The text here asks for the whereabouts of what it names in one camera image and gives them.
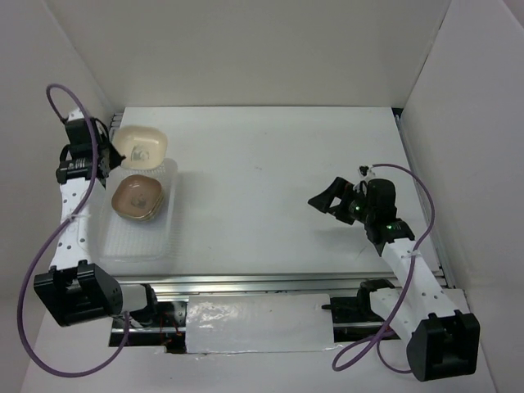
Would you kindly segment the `cream panda plate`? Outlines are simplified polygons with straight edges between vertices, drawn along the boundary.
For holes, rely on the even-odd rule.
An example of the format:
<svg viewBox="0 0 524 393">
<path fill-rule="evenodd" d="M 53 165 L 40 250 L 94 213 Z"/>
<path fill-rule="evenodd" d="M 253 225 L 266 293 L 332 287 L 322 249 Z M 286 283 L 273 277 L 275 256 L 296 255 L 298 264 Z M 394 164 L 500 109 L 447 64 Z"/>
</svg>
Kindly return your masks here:
<svg viewBox="0 0 524 393">
<path fill-rule="evenodd" d="M 163 163 L 168 138 L 157 128 L 127 125 L 115 131 L 112 144 L 124 156 L 123 168 L 150 170 Z"/>
</svg>

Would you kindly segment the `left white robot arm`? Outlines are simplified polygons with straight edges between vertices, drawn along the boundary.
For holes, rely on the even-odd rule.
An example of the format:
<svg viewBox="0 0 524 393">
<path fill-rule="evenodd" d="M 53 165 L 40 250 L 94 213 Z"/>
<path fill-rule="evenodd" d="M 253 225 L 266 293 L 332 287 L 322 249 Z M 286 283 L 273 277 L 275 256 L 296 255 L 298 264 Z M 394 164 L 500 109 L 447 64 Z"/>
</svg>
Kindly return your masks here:
<svg viewBox="0 0 524 393">
<path fill-rule="evenodd" d="M 61 226 L 49 270 L 33 288 L 62 327 L 128 313 L 131 325 L 158 323 L 161 306 L 148 284 L 120 285 L 101 267 L 98 248 L 106 180 L 124 157 L 111 144 L 107 127 L 79 109 L 65 118 L 69 139 L 61 151 L 56 180 L 61 191 Z"/>
</svg>

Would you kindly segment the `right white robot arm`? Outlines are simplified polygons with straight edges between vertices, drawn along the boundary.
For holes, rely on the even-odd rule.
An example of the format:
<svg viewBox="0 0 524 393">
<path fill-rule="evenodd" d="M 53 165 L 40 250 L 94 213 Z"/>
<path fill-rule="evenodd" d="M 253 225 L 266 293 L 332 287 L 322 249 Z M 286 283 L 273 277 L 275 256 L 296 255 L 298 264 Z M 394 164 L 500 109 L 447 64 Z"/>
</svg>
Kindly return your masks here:
<svg viewBox="0 0 524 393">
<path fill-rule="evenodd" d="M 340 372 L 361 360 L 388 334 L 405 345 L 409 372 L 420 382 L 472 375 L 477 370 L 481 327 L 472 313 L 463 313 L 445 294 L 419 250 L 411 228 L 397 216 L 392 181 L 371 178 L 353 184 L 337 177 L 308 203 L 345 224 L 359 222 L 378 255 L 399 282 L 368 280 L 359 288 L 359 316 L 383 320 L 379 331 L 363 339 L 365 347 L 340 364 L 344 348 L 332 362 Z"/>
</svg>

